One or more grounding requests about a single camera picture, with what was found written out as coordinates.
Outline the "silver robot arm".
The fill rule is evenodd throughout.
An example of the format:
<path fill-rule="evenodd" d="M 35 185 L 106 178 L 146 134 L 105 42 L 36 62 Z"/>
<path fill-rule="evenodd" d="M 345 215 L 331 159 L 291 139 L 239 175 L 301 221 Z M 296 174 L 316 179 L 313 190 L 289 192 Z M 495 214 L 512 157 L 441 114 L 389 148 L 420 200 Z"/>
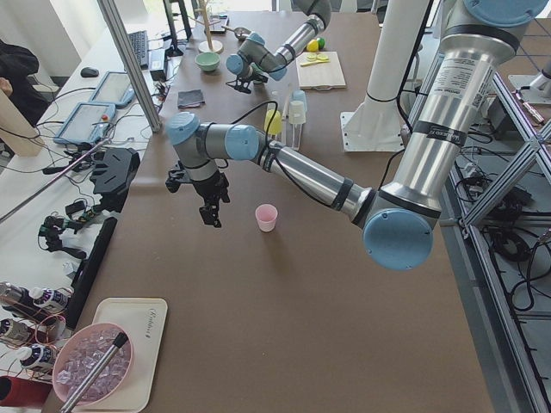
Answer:
<path fill-rule="evenodd" d="M 236 75 L 235 90 L 261 77 L 275 80 L 303 52 L 307 42 L 328 28 L 330 1 L 295 1 L 307 16 L 275 53 L 252 33 L 226 61 Z M 344 146 L 351 150 L 390 149 L 387 123 L 392 102 L 409 73 L 408 52 L 418 49 L 432 1 L 388 1 L 366 97 L 355 112 L 341 116 Z M 463 147 L 470 126 L 486 99 L 498 66 L 512 59 L 529 24 L 548 1 L 446 1 L 437 68 L 424 105 L 406 143 L 398 170 L 387 185 L 375 191 L 362 188 L 291 150 L 268 140 L 254 126 L 201 123 L 181 112 L 165 124 L 165 132 L 190 183 L 204 200 L 204 224 L 221 227 L 219 202 L 229 202 L 228 180 L 217 159 L 254 161 L 265 171 L 275 169 L 321 205 L 346 214 L 363 226 L 365 249 L 379 265 L 407 270 L 423 263 L 433 245 L 433 228 L 440 217 L 439 195 L 447 174 Z"/>
<path fill-rule="evenodd" d="M 271 52 L 263 37 L 252 32 L 238 51 L 226 59 L 226 68 L 244 83 L 259 79 L 252 68 L 255 65 L 262 73 L 276 81 L 281 80 L 287 67 L 302 54 L 308 42 L 323 33 L 331 21 L 330 1 L 294 1 L 306 15 L 306 20 L 277 48 Z"/>

